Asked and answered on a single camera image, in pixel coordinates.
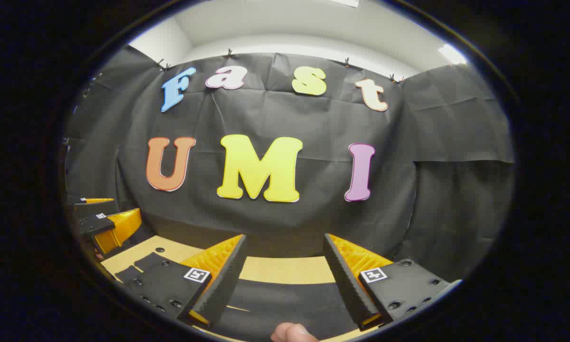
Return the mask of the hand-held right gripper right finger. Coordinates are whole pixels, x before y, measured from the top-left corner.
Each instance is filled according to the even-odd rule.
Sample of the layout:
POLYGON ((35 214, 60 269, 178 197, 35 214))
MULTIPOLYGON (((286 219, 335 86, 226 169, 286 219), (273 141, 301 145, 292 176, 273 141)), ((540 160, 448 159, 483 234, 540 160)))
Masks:
POLYGON ((393 262, 329 233, 323 238, 323 252, 361 331, 409 317, 461 282, 448 282, 410 258, 393 262))

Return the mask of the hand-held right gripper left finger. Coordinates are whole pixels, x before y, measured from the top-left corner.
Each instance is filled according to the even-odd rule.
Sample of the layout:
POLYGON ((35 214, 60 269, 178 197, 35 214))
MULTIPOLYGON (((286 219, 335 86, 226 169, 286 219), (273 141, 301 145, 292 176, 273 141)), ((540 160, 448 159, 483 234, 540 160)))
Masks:
POLYGON ((218 322, 247 258, 244 234, 174 261, 151 253, 123 271, 128 292, 157 313, 202 328, 218 322))

